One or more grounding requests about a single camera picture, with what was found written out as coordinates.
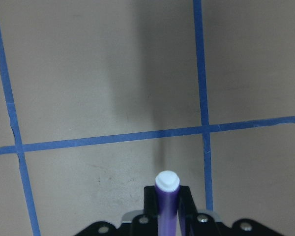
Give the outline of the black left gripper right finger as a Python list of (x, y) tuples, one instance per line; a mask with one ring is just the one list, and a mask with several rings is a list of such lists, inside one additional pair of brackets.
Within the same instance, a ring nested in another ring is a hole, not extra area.
[(197, 212), (189, 186), (180, 186), (178, 194), (178, 218), (180, 221), (192, 219)]

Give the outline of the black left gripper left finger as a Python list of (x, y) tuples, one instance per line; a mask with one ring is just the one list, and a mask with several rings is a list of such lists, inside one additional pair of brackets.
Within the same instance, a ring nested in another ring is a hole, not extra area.
[(158, 217), (158, 197), (155, 186), (144, 187), (144, 214)]

